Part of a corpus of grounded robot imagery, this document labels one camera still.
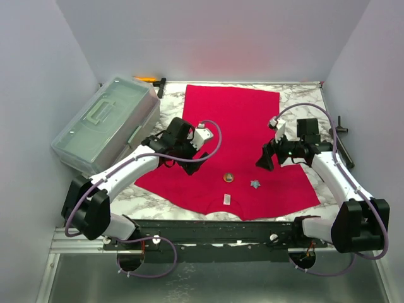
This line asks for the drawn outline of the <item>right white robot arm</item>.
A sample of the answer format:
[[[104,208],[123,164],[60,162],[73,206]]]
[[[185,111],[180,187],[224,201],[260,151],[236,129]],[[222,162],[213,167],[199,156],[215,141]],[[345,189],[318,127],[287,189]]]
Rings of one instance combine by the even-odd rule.
[[[305,247],[313,238],[334,245],[340,253],[384,251],[389,220],[389,204],[376,199],[353,178],[333,149],[333,144],[321,140],[316,118],[297,120],[297,140],[288,140],[286,123],[274,117],[269,122],[275,136],[263,145],[256,166],[272,171],[287,159],[301,158],[322,179],[338,203],[335,218],[303,216],[296,219],[297,228],[290,239],[297,247]]]

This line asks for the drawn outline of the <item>red t-shirt garment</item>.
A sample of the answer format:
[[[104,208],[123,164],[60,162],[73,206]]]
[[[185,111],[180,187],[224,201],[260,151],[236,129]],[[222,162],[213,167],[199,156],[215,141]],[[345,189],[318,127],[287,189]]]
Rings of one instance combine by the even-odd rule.
[[[205,119],[214,137],[204,147],[208,159],[193,175],[180,166],[162,166],[137,180],[136,185],[171,203],[204,215],[226,211],[241,220],[275,218],[319,204],[299,165],[273,171],[256,166],[262,147],[274,133],[268,121],[279,112],[280,96],[254,89],[194,86],[186,88],[183,119],[196,124]],[[223,175],[234,175],[231,183]],[[251,181],[261,186],[255,189]],[[231,204],[223,204],[223,195]]]

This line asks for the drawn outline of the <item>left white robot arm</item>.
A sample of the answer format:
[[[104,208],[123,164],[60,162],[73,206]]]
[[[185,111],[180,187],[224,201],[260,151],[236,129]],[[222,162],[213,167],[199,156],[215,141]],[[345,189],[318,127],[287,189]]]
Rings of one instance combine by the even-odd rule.
[[[135,222],[126,215],[112,213],[110,203],[130,184],[167,160],[180,165],[189,175],[195,173],[210,156],[207,152],[200,158],[195,155],[213,137],[205,124],[194,127],[175,118],[167,129],[145,138],[135,151],[107,170],[90,177],[75,177],[61,210],[66,221],[65,235],[84,235],[88,240],[100,236],[116,238],[124,248],[134,249],[140,241]]]

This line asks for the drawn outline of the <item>round orange brooch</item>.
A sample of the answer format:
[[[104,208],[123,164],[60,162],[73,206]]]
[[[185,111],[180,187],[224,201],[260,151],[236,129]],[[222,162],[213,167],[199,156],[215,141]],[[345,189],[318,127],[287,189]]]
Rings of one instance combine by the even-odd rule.
[[[231,183],[234,181],[234,175],[230,172],[227,172],[223,175],[223,180],[225,182]]]

